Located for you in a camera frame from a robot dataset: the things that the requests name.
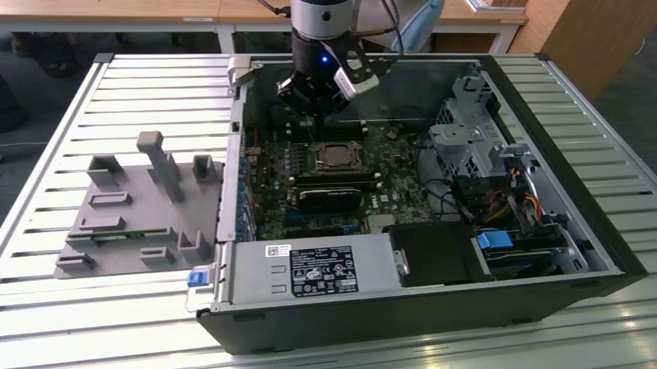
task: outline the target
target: slotted metal surface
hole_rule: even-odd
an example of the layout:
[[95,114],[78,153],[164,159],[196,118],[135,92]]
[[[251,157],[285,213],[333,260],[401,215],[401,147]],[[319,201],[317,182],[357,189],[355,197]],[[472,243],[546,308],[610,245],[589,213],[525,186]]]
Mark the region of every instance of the slotted metal surface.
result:
[[[118,152],[122,165],[144,164],[134,138],[142,130],[158,129],[178,162],[200,152],[224,160],[227,57],[118,55],[111,63],[94,65],[0,229],[7,242],[0,258],[0,367],[570,368],[657,359],[654,176],[549,65],[532,56],[497,60],[652,273],[648,279],[536,324],[231,356],[186,311],[186,271],[51,278],[90,184],[83,171],[94,154]],[[510,115],[504,118],[524,141]],[[200,302],[208,298],[202,295]]]

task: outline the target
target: power supply label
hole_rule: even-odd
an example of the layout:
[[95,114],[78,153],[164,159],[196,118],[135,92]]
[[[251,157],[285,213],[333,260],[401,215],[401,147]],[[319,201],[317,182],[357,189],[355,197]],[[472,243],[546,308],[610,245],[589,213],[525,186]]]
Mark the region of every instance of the power supply label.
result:
[[290,250],[290,266],[297,298],[358,292],[351,246]]

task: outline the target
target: table leg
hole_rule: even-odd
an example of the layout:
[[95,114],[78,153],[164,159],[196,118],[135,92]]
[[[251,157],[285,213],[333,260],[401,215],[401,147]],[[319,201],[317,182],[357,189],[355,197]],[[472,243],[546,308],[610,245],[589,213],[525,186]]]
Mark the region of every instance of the table leg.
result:
[[518,25],[506,25],[500,30],[500,33],[496,36],[496,40],[493,41],[493,45],[490,46],[492,54],[506,54],[509,51],[509,47],[512,46],[513,38],[516,37]]
[[235,54],[235,25],[216,25],[216,36],[219,37],[219,46],[222,47],[222,54]]

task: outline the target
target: sticker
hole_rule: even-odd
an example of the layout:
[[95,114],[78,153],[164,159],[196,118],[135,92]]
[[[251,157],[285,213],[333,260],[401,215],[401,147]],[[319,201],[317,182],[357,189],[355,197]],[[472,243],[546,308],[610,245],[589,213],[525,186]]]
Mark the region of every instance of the sticker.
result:
[[287,256],[290,255],[290,248],[291,246],[289,244],[269,244],[265,248],[265,256],[267,258],[273,256]]
[[199,17],[184,17],[186,22],[212,22],[212,18],[199,18]]
[[293,294],[298,298],[358,292],[351,246],[290,250]]

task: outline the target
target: wooden desk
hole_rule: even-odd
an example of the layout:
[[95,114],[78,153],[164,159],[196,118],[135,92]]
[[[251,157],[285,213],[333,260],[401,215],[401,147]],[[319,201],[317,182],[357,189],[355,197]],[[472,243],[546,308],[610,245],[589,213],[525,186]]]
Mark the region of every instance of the wooden desk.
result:
[[212,32],[219,6],[220,0],[0,0],[0,29]]
[[[270,0],[274,6],[290,4],[290,0]],[[257,0],[222,0],[219,10],[219,34],[222,52],[234,53],[235,32],[289,32],[290,20],[270,12]],[[434,33],[497,34],[490,52],[504,53],[526,16],[514,13],[474,12],[465,0],[446,0]]]

